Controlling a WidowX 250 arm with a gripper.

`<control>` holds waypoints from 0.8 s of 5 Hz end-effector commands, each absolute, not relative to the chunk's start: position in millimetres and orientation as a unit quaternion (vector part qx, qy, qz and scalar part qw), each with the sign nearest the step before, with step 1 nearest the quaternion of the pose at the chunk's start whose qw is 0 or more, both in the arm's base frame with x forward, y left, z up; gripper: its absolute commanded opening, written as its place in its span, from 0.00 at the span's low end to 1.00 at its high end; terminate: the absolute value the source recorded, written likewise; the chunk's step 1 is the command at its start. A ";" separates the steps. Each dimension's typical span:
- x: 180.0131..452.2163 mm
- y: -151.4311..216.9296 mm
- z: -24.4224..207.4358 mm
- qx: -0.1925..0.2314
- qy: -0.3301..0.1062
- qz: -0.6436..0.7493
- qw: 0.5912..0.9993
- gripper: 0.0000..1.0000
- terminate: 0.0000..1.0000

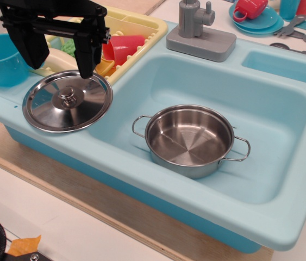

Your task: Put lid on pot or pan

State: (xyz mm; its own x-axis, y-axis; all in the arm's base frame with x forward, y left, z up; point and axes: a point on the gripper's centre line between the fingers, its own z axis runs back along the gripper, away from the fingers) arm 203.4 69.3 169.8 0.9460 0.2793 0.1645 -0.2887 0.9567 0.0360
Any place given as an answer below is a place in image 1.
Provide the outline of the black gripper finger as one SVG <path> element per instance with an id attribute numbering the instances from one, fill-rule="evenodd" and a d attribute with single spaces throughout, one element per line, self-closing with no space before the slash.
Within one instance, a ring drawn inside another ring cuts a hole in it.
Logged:
<path id="1" fill-rule="evenodd" d="M 31 24 L 7 25 L 7 31 L 27 65 L 39 69 L 49 55 L 44 35 L 37 33 Z"/>
<path id="2" fill-rule="evenodd" d="M 92 76 L 95 67 L 101 62 L 102 44 L 90 36 L 75 36 L 74 56 L 80 76 L 87 79 Z"/>

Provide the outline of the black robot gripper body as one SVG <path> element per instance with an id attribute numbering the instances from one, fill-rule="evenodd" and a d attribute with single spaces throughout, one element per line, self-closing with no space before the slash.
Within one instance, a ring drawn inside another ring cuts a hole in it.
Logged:
<path id="1" fill-rule="evenodd" d="M 0 20 L 14 41 L 36 34 L 89 35 L 95 44 L 108 43 L 107 9 L 93 1 L 0 1 Z"/>

